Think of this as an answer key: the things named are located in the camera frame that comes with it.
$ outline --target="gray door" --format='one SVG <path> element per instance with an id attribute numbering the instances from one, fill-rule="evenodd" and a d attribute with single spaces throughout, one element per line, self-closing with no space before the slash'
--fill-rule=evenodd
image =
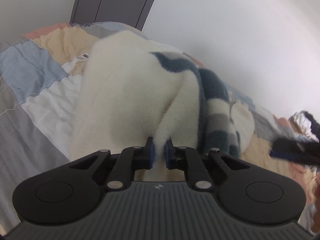
<path id="1" fill-rule="evenodd" d="M 75 0 L 70 23 L 94 23 L 101 0 Z"/>
<path id="2" fill-rule="evenodd" d="M 146 0 L 101 0 L 95 22 L 121 22 L 136 27 Z"/>

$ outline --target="bedsheet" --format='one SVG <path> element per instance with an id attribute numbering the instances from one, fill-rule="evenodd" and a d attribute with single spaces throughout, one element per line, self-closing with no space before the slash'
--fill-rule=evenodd
<path id="1" fill-rule="evenodd" d="M 90 50 L 100 38 L 122 30 L 147 39 L 120 23 L 62 23 L 0 43 L 0 224 L 6 232 L 19 223 L 11 202 L 14 188 L 31 176 L 68 162 L 74 111 Z M 226 86 L 230 98 L 246 104 L 254 117 L 254 135 L 241 158 L 294 179 L 312 204 L 314 171 L 268 155 L 274 138 L 298 135 L 285 119 L 277 119 Z"/>

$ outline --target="white wall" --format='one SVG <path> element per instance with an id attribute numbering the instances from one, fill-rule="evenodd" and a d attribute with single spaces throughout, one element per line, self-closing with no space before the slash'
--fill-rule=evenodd
<path id="1" fill-rule="evenodd" d="M 278 116 L 320 120 L 320 0 L 155 0 L 143 31 Z"/>
<path id="2" fill-rule="evenodd" d="M 69 22 L 75 0 L 0 0 L 0 41 Z"/>

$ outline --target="ribbed rubber surface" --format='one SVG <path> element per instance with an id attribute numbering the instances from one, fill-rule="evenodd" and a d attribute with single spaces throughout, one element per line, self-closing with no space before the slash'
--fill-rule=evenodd
<path id="1" fill-rule="evenodd" d="M 279 227 L 244 224 L 226 214 L 209 193 L 186 182 L 133 182 L 108 193 L 100 206 L 72 224 L 43 227 L 23 222 L 8 240 L 303 240 L 295 223 Z"/>

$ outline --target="black robotic base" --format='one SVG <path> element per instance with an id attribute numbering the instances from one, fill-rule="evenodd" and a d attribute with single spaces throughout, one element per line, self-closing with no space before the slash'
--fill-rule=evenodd
<path id="1" fill-rule="evenodd" d="M 305 205 L 293 180 L 213 148 L 165 147 L 184 182 L 133 181 L 151 169 L 153 143 L 100 150 L 25 180 L 13 193 L 22 223 L 8 240 L 311 239 L 296 222 Z"/>

